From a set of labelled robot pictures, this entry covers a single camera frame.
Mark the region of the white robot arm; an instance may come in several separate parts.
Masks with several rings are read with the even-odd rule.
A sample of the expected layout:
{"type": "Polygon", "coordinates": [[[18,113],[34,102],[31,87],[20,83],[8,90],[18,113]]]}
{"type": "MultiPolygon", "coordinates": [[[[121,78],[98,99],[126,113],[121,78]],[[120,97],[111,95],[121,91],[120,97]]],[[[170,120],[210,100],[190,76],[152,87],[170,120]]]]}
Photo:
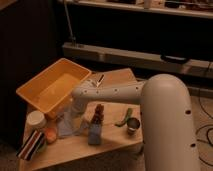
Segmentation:
{"type": "Polygon", "coordinates": [[[201,171],[189,91],[177,77],[158,74],[146,81],[100,88],[83,82],[72,91],[72,98],[77,113],[91,101],[139,105],[146,171],[201,171]]]}

